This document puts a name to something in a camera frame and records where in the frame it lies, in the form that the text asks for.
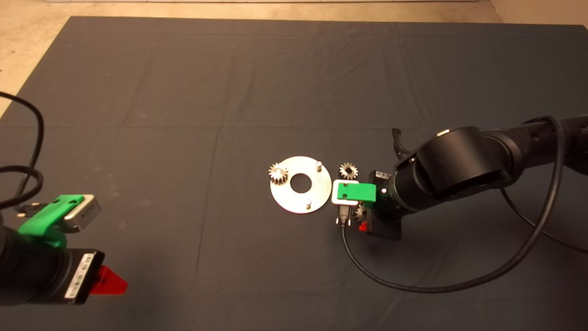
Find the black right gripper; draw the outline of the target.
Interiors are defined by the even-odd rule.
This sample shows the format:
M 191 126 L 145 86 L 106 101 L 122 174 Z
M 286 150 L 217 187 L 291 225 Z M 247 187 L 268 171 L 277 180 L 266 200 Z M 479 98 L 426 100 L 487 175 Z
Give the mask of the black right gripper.
M 359 224 L 359 231 L 367 231 L 368 235 L 390 240 L 401 239 L 404 206 L 398 199 L 392 174 L 378 170 L 371 171 L 369 182 L 376 186 L 376 200 L 369 208 L 368 221 Z

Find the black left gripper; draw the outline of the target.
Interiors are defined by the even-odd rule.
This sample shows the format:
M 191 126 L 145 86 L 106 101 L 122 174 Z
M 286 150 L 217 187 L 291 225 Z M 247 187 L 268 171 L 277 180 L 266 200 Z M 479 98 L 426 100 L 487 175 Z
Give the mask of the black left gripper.
M 105 253 L 96 249 L 66 249 L 63 276 L 57 283 L 57 304 L 82 305 L 90 295 L 119 296 L 128 282 L 108 266 Z

